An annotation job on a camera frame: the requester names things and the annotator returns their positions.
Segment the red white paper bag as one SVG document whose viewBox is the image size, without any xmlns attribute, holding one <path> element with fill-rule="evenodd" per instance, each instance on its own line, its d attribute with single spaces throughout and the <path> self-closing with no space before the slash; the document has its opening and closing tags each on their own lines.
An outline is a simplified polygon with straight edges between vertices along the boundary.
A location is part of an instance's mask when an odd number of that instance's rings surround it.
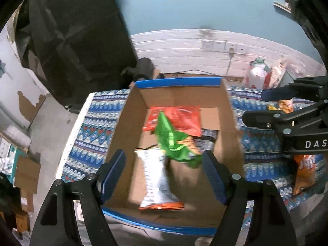
<svg viewBox="0 0 328 246">
<path fill-rule="evenodd" d="M 243 86 L 251 89 L 267 89 L 271 78 L 271 68 L 263 58 L 257 57 L 250 62 L 243 80 Z"/>
</svg>

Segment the green snack bag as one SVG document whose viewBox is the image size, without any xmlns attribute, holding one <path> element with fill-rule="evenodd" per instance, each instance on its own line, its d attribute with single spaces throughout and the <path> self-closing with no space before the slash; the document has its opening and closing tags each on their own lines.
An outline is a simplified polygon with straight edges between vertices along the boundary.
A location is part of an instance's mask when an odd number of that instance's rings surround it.
<svg viewBox="0 0 328 246">
<path fill-rule="evenodd" d="M 201 164 L 202 153 L 192 136 L 175 130 L 163 112 L 159 113 L 154 134 L 159 147 L 170 159 L 185 163 L 191 168 L 197 168 Z"/>
</svg>

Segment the red-orange snack bag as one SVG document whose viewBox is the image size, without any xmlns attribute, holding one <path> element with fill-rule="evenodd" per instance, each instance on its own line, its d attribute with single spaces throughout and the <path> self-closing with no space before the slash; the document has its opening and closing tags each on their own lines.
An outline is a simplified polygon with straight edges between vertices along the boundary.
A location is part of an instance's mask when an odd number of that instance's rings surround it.
<svg viewBox="0 0 328 246">
<path fill-rule="evenodd" d="M 190 136 L 201 136 L 200 106 L 151 107 L 143 131 L 154 131 L 159 113 L 163 112 L 175 130 Z"/>
</svg>

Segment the brown floor cardboard box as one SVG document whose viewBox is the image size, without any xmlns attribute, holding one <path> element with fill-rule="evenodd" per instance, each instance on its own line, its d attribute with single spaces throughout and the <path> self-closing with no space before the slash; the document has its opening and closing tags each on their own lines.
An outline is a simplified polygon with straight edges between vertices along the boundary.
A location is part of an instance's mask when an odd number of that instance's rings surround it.
<svg viewBox="0 0 328 246">
<path fill-rule="evenodd" d="M 41 165 L 29 157 L 18 156 L 14 185 L 20 189 L 20 201 L 25 212 L 34 212 L 33 195 L 37 193 Z"/>
</svg>

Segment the cardboard box blue tape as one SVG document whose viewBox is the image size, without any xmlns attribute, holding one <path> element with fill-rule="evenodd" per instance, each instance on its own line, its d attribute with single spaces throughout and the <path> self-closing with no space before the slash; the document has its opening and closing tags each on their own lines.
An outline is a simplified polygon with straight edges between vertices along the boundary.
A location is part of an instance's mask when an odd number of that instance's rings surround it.
<svg viewBox="0 0 328 246">
<path fill-rule="evenodd" d="M 136 82 L 113 132 L 107 158 L 123 151 L 124 169 L 106 216 L 167 233 L 213 236 L 225 207 L 225 187 L 203 170 L 210 150 L 232 173 L 243 156 L 225 84 L 219 77 Z"/>
</svg>

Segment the white wall socket strip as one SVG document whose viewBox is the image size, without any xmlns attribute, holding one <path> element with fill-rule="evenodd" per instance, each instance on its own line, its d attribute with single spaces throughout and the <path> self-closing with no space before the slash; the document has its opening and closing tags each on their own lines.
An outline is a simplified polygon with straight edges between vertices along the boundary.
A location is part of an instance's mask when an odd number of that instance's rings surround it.
<svg viewBox="0 0 328 246">
<path fill-rule="evenodd" d="M 232 53 L 236 55 L 248 55 L 248 45 L 236 42 L 225 42 L 211 39 L 201 41 L 203 51 Z"/>
</svg>

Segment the orange spicy chips bag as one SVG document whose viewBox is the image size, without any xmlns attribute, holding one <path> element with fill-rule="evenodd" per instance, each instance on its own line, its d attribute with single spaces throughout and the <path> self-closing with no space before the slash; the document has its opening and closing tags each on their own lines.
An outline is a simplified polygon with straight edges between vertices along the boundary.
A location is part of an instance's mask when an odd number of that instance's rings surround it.
<svg viewBox="0 0 328 246">
<path fill-rule="evenodd" d="M 292 100 L 280 100 L 277 102 L 277 104 L 274 106 L 272 104 L 269 104 L 267 106 L 268 110 L 282 110 L 286 114 L 291 113 L 294 111 L 294 104 Z"/>
</svg>

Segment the black hanging garment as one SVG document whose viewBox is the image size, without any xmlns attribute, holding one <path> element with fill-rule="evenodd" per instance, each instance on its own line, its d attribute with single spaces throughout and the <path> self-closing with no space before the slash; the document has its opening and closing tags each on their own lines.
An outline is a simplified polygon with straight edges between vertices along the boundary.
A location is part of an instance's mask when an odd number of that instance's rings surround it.
<svg viewBox="0 0 328 246">
<path fill-rule="evenodd" d="M 116 0 L 26 0 L 15 33 L 20 62 L 63 106 L 128 88 L 137 57 Z"/>
</svg>

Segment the orange black snack bag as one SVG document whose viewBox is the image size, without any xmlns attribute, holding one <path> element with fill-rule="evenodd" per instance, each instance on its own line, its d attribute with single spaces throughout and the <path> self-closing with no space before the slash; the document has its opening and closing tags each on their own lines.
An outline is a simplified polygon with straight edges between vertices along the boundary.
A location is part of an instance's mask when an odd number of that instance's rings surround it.
<svg viewBox="0 0 328 246">
<path fill-rule="evenodd" d="M 316 182 L 316 157 L 312 154 L 296 155 L 294 161 L 297 163 L 297 173 L 293 196 L 297 196 Z"/>
</svg>

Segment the blue patterned tablecloth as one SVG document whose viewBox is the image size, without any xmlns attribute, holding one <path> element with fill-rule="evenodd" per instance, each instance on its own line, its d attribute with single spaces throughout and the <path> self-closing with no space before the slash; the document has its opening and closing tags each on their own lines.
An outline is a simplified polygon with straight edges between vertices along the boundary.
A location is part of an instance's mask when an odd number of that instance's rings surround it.
<svg viewBox="0 0 328 246">
<path fill-rule="evenodd" d="M 213 236 L 225 207 L 216 200 L 201 165 L 174 160 L 165 164 L 171 192 L 182 209 L 139 210 L 148 172 L 135 149 L 158 142 L 153 130 L 144 129 L 151 109 L 177 107 L 186 113 L 172 121 L 176 129 L 209 139 L 217 159 L 247 180 L 273 180 L 287 209 L 292 210 L 325 188 L 326 161 L 316 156 L 315 184 L 293 196 L 296 173 L 292 160 L 281 154 L 273 131 L 245 128 L 241 122 L 244 109 L 266 106 L 259 91 L 226 87 L 213 78 L 167 79 L 163 85 L 150 81 L 132 89 L 91 93 L 70 134 L 57 175 L 65 182 L 81 180 L 121 149 L 126 165 L 113 196 L 102 208 L 104 215 L 167 233 Z"/>
</svg>

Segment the white orange snack bag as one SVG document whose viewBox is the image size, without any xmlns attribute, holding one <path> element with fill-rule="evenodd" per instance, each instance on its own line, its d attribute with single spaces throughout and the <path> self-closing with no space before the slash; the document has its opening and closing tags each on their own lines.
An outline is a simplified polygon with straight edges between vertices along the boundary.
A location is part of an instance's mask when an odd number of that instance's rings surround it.
<svg viewBox="0 0 328 246">
<path fill-rule="evenodd" d="M 139 210 L 175 211 L 184 208 L 184 203 L 170 190 L 166 174 L 166 152 L 159 146 L 134 150 L 137 157 L 143 161 L 146 195 L 140 203 Z"/>
</svg>

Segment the white red small carton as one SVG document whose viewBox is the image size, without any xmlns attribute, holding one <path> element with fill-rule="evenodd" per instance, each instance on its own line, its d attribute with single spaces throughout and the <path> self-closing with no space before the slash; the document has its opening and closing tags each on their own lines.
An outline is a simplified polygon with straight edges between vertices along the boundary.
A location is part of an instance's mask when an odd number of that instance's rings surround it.
<svg viewBox="0 0 328 246">
<path fill-rule="evenodd" d="M 284 58 L 279 59 L 278 63 L 271 67 L 271 76 L 268 88 L 275 88 L 280 84 L 284 73 L 286 72 L 286 65 L 287 60 Z"/>
</svg>

